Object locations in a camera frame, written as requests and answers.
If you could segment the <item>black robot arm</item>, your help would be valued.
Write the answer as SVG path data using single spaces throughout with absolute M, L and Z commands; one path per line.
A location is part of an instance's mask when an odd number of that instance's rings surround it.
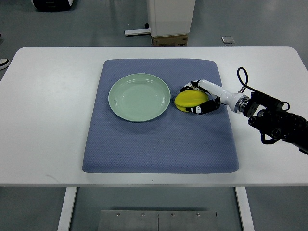
M 290 104 L 248 86 L 248 73 L 240 67 L 237 77 L 242 84 L 240 93 L 251 90 L 251 97 L 240 103 L 239 110 L 248 119 L 248 124 L 261 134 L 261 142 L 269 145 L 279 140 L 293 144 L 308 153 L 308 121 L 289 113 Z

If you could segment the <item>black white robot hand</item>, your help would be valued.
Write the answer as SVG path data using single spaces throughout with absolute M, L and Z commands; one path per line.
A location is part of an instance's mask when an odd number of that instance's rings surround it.
M 186 108 L 187 112 L 202 115 L 213 112 L 223 104 L 228 106 L 233 112 L 241 113 L 249 101 L 249 97 L 242 92 L 230 93 L 207 80 L 191 81 L 180 89 L 180 92 L 185 90 L 198 90 L 208 95 L 208 101 L 191 108 Z

